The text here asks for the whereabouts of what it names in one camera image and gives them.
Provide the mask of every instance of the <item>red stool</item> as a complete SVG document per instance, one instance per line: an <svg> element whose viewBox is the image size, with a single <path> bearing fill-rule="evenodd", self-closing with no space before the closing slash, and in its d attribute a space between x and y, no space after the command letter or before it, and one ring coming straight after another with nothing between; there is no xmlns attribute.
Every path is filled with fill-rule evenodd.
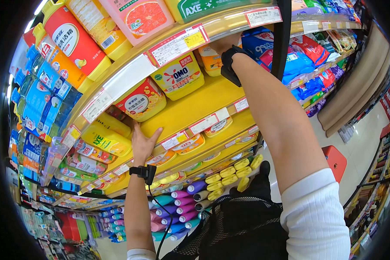
<svg viewBox="0 0 390 260"><path fill-rule="evenodd" d="M347 167L347 159L333 145L323 147L322 151L325 154L329 168L332 169L335 180L339 183Z"/></svg>

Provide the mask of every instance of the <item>cable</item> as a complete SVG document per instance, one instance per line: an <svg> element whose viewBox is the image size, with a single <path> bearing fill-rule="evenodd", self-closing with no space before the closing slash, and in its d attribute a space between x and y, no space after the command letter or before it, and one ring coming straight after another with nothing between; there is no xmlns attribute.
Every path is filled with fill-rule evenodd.
<svg viewBox="0 0 390 260"><path fill-rule="evenodd" d="M173 220L173 216L171 213L169 213L169 211L167 211L155 198L155 196L152 195L152 191L150 190L150 185L149 185L149 193L150 193L150 196L153 197L153 200L164 210L166 211L167 214L169 214L169 216L171 217L171 221L169 222L169 226L167 226L167 229L165 230L165 234L163 235L162 237L162 241L161 243L159 244L159 248L158 248L158 251L156 253L156 260L159 260L159 253L161 252L161 248L162 248L162 244L163 242L165 241L165 238L166 238L166 235L167 235L167 232L169 231L169 229L171 228L171 225L172 225L172 220Z"/></svg>

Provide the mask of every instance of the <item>hand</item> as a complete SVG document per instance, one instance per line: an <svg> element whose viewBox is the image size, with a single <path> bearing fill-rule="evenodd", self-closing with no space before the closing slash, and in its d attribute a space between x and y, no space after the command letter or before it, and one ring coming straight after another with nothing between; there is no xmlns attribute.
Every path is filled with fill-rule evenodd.
<svg viewBox="0 0 390 260"><path fill-rule="evenodd" d="M228 35L223 39L218 39L209 43L211 49L215 50L219 55L222 55L228 49L231 49L233 45L237 46L240 40L242 32Z"/></svg>
<svg viewBox="0 0 390 260"><path fill-rule="evenodd" d="M133 148L134 162L133 166L138 167L146 164L147 158L151 155L153 148L155 147L156 141L161 135L163 128L160 127L152 135L151 138L147 138L140 130L140 125L133 120L134 132L131 138L131 146Z"/></svg>

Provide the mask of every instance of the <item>pink detergent bottle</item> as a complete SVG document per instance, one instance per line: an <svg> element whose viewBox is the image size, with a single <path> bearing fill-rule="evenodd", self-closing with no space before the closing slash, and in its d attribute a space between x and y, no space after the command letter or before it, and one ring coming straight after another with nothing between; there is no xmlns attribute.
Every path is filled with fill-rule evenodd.
<svg viewBox="0 0 390 260"><path fill-rule="evenodd" d="M135 46L175 21L163 0L99 0Z"/></svg>

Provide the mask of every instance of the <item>white long-sleeve shirt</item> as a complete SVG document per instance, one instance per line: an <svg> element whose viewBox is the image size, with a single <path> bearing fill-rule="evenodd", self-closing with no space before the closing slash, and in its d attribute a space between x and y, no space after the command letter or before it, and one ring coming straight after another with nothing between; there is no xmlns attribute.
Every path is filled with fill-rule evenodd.
<svg viewBox="0 0 390 260"><path fill-rule="evenodd" d="M348 259L351 242L339 202L339 185L330 168L287 188L281 195L280 224L288 232L289 259ZM156 254L131 249L128 260L155 260Z"/></svg>

